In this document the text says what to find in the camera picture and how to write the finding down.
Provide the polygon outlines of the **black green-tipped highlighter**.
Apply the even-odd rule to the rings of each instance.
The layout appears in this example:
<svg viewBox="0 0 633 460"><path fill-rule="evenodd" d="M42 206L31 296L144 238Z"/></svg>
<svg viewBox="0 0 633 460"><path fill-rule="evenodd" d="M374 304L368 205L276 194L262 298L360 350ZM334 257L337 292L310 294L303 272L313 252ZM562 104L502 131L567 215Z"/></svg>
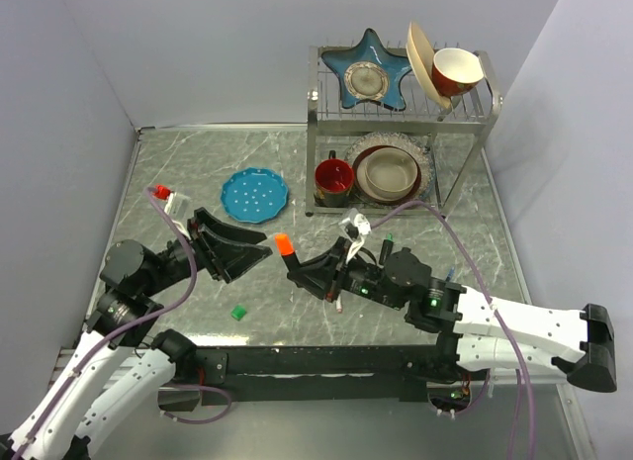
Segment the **black green-tipped highlighter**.
<svg viewBox="0 0 633 460"><path fill-rule="evenodd" d="M385 262L387 261L389 256L392 254L393 248L394 248L393 235L391 233L388 233L382 242L381 251L380 251L380 255L378 259L379 264L381 266L385 265Z"/></svg>

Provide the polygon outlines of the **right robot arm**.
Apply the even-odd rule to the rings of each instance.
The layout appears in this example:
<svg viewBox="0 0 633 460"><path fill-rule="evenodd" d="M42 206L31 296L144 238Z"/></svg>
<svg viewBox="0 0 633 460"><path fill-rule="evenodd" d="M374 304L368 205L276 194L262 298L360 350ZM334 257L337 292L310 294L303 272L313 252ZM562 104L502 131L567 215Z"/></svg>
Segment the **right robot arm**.
<svg viewBox="0 0 633 460"><path fill-rule="evenodd" d="M598 393L617 389L614 329L606 307L556 310L486 298L445 279L405 247L383 242L376 262L362 247L341 237L308 261L300 261L290 239L275 237L287 277L320 300L337 303L349 293L402 310L406 323L437 336L434 371L454 379L463 371L517 369L562 376L574 387Z"/></svg>

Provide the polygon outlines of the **orange highlighter cap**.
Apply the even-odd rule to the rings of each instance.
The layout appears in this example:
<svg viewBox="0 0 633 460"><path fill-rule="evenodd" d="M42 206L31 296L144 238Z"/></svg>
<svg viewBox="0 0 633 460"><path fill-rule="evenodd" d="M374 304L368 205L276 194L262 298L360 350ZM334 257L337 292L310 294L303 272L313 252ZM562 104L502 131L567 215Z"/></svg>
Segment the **orange highlighter cap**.
<svg viewBox="0 0 633 460"><path fill-rule="evenodd" d="M282 257L290 256L295 253L295 249L289 236L286 233L277 233L274 236L277 249Z"/></svg>

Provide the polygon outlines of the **black orange-tipped highlighter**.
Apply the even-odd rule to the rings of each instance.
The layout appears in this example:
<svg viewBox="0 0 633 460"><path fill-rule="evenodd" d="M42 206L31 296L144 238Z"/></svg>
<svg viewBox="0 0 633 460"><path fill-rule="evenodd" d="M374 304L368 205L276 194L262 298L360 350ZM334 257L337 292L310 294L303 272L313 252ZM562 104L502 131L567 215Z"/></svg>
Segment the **black orange-tipped highlighter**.
<svg viewBox="0 0 633 460"><path fill-rule="evenodd" d="M282 259L289 272L295 272L301 268L301 262L295 252L284 253Z"/></svg>

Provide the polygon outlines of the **green highlighter cap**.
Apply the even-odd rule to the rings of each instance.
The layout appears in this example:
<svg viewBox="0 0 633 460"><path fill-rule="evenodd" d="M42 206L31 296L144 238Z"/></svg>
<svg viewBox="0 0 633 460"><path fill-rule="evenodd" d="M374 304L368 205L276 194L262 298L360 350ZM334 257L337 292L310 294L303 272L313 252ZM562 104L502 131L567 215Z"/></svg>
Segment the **green highlighter cap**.
<svg viewBox="0 0 633 460"><path fill-rule="evenodd" d="M247 310L245 307L237 305L233 308L230 315L234 320L241 321L245 317L246 313Z"/></svg>

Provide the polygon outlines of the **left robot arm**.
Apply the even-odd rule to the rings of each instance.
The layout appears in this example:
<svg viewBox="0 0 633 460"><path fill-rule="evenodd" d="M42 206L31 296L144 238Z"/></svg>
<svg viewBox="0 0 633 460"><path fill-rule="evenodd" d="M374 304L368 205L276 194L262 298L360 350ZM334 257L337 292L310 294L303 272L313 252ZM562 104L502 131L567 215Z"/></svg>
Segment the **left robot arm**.
<svg viewBox="0 0 633 460"><path fill-rule="evenodd" d="M196 344L169 329L154 337L128 374L106 385L167 314L153 296L183 280L194 285L201 269L233 282L271 255L265 238L200 208L161 252L132 239L113 244L100 273L105 291L70 361L28 418L2 436L2 458L87 459L144 398L171 381L196 376Z"/></svg>

